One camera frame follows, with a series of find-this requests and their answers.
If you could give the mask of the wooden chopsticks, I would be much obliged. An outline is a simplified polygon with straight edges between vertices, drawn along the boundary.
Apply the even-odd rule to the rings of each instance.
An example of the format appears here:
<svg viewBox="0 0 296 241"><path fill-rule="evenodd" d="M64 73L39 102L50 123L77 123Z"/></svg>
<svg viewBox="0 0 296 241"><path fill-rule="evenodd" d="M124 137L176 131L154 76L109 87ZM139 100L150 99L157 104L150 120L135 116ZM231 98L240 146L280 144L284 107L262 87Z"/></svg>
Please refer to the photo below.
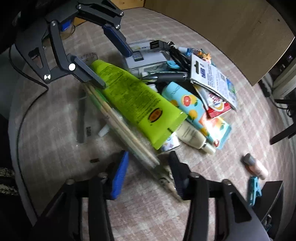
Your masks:
<svg viewBox="0 0 296 241"><path fill-rule="evenodd" d="M177 200L181 200L175 188L168 166L161 163L158 157L151 152L137 136L131 131L129 126L119 117L119 114L107 103L102 94L98 93L92 84L82 85L92 102L102 113L103 118L112 130L115 131L121 141L129 148L138 162L146 168L149 173Z"/></svg>

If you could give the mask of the green lotion tube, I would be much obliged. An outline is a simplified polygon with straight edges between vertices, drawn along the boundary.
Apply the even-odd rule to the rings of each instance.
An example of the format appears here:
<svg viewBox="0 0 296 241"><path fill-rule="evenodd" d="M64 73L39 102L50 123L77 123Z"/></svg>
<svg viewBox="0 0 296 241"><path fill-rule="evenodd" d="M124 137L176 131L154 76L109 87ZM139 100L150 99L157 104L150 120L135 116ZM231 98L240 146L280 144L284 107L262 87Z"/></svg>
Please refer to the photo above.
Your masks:
<svg viewBox="0 0 296 241"><path fill-rule="evenodd" d="M90 68L106 83L104 97L156 150L186 119L187 114L126 70L102 60Z"/></svg>

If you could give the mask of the small pink cosmetic bottle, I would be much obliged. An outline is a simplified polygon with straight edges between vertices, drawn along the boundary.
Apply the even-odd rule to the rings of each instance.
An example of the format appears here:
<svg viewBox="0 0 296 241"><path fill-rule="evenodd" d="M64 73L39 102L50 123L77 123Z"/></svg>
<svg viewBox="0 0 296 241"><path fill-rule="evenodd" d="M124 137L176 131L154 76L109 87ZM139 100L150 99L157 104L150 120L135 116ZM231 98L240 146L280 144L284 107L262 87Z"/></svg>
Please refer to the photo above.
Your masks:
<svg viewBox="0 0 296 241"><path fill-rule="evenodd" d="M250 153L247 153L243 158L244 164L249 168L251 173L260 178L261 180L265 180L269 172L267 168L262 164L262 162L256 160Z"/></svg>

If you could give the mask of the cartoon dragon keychain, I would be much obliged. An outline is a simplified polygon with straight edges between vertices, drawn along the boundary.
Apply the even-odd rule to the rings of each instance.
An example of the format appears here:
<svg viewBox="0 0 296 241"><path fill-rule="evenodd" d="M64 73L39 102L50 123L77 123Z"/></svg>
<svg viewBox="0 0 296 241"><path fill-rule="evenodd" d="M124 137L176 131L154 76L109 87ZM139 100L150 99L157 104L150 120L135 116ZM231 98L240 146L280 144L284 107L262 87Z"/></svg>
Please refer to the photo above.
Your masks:
<svg viewBox="0 0 296 241"><path fill-rule="evenodd" d="M205 53L202 49L197 50L197 56L204 61L211 62L210 53Z"/></svg>

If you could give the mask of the grey small cream tube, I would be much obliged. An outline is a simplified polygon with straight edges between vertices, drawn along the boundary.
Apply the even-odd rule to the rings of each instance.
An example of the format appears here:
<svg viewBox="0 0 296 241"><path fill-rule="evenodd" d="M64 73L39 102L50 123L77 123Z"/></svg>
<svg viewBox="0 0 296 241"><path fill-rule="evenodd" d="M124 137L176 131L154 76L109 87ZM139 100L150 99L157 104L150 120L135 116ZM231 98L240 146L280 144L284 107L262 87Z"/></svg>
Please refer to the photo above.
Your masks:
<svg viewBox="0 0 296 241"><path fill-rule="evenodd" d="M168 152L180 146L180 141L177 134L173 132L163 143L160 150L161 152Z"/></svg>

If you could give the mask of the small cream lotion bottle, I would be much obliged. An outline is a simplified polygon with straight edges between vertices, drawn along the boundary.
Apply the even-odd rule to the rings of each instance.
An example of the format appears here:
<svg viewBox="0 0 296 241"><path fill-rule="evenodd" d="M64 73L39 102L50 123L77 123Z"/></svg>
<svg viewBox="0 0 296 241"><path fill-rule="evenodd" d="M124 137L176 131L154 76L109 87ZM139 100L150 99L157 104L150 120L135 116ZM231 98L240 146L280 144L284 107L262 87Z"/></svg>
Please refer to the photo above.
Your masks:
<svg viewBox="0 0 296 241"><path fill-rule="evenodd" d="M216 152L216 149L208 143L206 137L186 120L175 132L182 142L195 149L201 149L210 155Z"/></svg>

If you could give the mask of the black pen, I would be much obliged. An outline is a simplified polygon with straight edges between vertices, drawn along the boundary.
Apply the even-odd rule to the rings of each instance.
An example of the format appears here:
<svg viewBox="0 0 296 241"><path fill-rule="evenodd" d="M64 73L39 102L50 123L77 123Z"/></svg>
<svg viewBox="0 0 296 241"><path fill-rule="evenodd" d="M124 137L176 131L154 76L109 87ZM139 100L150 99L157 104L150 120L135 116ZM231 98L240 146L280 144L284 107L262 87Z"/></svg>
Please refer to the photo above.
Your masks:
<svg viewBox="0 0 296 241"><path fill-rule="evenodd" d="M188 74L183 72L154 73L142 77L146 82L183 82L188 79Z"/></svg>

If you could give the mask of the teal fruit print tube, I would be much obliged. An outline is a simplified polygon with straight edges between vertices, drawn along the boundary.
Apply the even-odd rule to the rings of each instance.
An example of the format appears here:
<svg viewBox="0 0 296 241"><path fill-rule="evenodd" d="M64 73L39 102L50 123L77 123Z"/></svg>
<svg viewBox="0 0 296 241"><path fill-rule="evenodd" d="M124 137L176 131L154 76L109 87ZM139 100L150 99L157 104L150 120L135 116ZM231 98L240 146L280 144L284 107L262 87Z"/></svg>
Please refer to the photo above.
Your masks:
<svg viewBox="0 0 296 241"><path fill-rule="evenodd" d="M188 115L187 121L199 130L210 144L219 150L224 147L231 126L220 117L209 118L203 102L177 83L171 82L162 96Z"/></svg>

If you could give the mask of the teal clothes peg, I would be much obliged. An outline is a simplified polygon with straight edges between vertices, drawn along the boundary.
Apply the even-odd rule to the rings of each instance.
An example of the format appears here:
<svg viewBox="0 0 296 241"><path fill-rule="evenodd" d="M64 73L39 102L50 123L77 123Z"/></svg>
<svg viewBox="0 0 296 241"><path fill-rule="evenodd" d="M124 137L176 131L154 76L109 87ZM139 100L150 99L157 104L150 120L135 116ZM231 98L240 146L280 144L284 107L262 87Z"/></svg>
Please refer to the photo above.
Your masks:
<svg viewBox="0 0 296 241"><path fill-rule="evenodd" d="M257 197L262 197L261 188L257 176L250 177L248 181L247 202L249 206L254 206Z"/></svg>

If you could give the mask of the red white sachet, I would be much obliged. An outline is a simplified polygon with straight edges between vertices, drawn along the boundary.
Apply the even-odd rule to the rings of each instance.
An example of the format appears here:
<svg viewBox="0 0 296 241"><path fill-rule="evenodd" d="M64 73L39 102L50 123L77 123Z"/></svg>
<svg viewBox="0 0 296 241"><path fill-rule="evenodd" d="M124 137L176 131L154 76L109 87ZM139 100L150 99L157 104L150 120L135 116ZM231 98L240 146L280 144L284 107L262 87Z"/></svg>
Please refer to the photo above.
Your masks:
<svg viewBox="0 0 296 241"><path fill-rule="evenodd" d="M203 102L210 118L216 118L231 110L231 105L216 94L197 84L193 84L193 87Z"/></svg>

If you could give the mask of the white printed blister card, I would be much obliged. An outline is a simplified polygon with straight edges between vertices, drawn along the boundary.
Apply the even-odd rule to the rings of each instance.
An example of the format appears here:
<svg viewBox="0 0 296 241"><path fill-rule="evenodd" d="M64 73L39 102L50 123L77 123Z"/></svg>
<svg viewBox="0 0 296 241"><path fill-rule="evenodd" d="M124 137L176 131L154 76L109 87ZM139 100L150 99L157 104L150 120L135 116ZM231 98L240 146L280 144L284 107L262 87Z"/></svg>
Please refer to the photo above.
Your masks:
<svg viewBox="0 0 296 241"><path fill-rule="evenodd" d="M191 55L191 82L213 92L237 110L237 96L233 83L217 67Z"/></svg>

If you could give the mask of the black storage tray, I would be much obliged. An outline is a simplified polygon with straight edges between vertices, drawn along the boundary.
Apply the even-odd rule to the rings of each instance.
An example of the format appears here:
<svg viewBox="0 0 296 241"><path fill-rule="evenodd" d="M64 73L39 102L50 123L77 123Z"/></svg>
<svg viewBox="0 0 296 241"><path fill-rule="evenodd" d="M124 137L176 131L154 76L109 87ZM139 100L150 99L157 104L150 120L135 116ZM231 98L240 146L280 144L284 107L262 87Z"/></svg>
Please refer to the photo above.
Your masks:
<svg viewBox="0 0 296 241"><path fill-rule="evenodd" d="M283 208L283 181L266 182L261 193L262 196L255 199L253 210L268 236L275 240Z"/></svg>

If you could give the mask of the large brown cardboard panel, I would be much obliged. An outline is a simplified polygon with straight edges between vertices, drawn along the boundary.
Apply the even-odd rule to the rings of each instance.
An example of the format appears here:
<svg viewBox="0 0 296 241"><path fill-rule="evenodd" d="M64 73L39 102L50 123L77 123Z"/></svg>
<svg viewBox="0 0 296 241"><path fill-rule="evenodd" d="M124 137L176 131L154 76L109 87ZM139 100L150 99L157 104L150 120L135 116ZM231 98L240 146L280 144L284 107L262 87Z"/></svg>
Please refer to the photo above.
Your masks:
<svg viewBox="0 0 296 241"><path fill-rule="evenodd" d="M295 36L267 1L145 1L205 37L255 85L287 51Z"/></svg>

